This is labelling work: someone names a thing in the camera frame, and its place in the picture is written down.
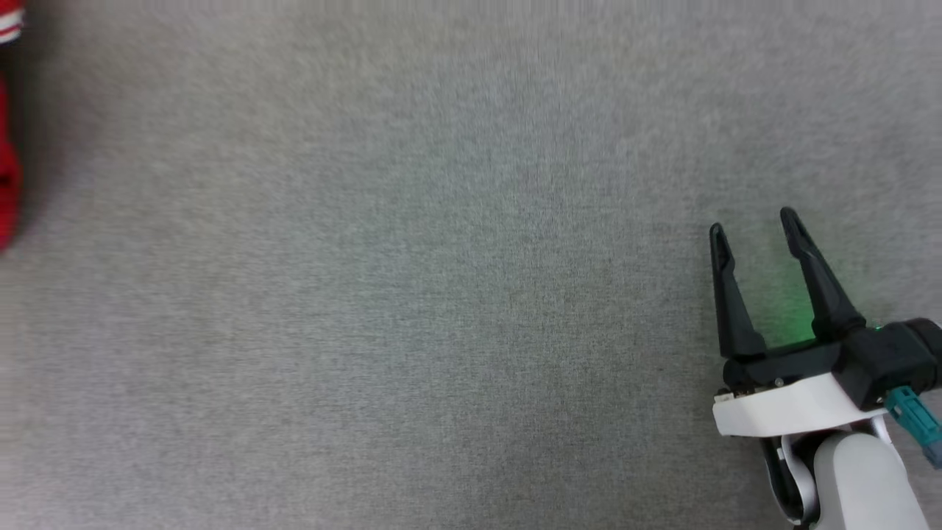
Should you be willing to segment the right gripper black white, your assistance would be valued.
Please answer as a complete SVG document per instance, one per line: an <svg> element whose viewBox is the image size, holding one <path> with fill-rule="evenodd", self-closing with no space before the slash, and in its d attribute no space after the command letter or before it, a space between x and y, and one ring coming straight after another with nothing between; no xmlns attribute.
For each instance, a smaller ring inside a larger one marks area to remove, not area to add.
<svg viewBox="0 0 942 530"><path fill-rule="evenodd" d="M833 342L867 325L835 277L820 248L793 208L779 212L788 250L801 266L813 311L812 332ZM841 352L838 343L807 340L766 351L764 336L751 322L739 283L734 255L716 222L709 229L723 389L715 396L713 418L721 436L781 437L824 431L869 420L882 407L858 409L833 375Z"/></svg>

